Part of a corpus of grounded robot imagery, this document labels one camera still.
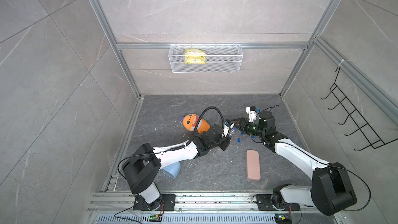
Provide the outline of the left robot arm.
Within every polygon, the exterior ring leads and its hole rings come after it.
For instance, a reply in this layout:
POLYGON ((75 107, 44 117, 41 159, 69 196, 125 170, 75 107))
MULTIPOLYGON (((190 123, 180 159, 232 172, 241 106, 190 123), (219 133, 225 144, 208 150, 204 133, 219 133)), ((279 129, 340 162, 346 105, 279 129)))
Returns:
POLYGON ((193 134, 186 142, 168 146, 152 147, 149 143, 141 145, 138 150, 118 166, 122 177, 127 181, 136 205, 141 210, 156 210, 163 205, 163 196, 154 183, 161 169, 185 160, 203 157, 211 149, 226 150, 230 144, 234 124, 211 126, 208 131, 193 134))

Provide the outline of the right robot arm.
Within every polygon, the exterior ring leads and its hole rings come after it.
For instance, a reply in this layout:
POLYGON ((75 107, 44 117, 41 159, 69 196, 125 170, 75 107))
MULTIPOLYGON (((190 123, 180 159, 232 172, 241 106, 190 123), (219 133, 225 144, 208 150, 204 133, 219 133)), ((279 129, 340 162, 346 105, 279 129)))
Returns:
POLYGON ((259 137, 266 148, 289 160, 312 181, 311 186, 285 184, 274 188, 271 200, 275 209, 302 204, 331 216, 357 203, 346 168, 338 162, 329 163, 312 155, 279 133, 271 112, 262 112, 258 123, 248 118, 237 118, 232 122, 242 133, 259 137))

